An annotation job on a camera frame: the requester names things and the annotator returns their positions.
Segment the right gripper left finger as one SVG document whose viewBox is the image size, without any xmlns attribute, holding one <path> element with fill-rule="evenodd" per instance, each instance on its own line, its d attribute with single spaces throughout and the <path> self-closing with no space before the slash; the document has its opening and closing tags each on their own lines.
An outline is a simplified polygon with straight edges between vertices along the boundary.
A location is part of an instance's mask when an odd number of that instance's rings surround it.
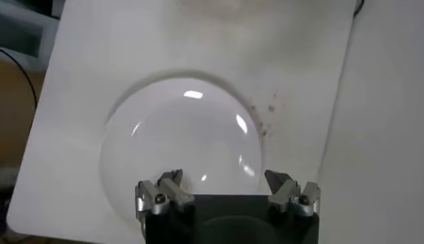
<svg viewBox="0 0 424 244">
<path fill-rule="evenodd" d="M 144 219 L 147 214 L 164 215 L 173 206 L 180 213 L 193 211 L 195 197 L 180 188 L 184 172 L 176 169 L 164 172 L 155 183 L 139 181 L 135 188 L 135 216 Z"/>
</svg>

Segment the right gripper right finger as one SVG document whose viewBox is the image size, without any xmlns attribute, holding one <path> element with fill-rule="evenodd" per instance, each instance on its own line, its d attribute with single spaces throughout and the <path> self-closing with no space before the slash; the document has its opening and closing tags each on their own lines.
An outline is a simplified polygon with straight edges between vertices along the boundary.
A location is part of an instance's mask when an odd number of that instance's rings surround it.
<svg viewBox="0 0 424 244">
<path fill-rule="evenodd" d="M 315 182 L 307 182 L 302 188 L 289 174 L 266 170 L 264 176 L 271 190 L 268 203 L 279 214 L 293 211 L 300 217 L 319 215 L 321 189 Z"/>
</svg>

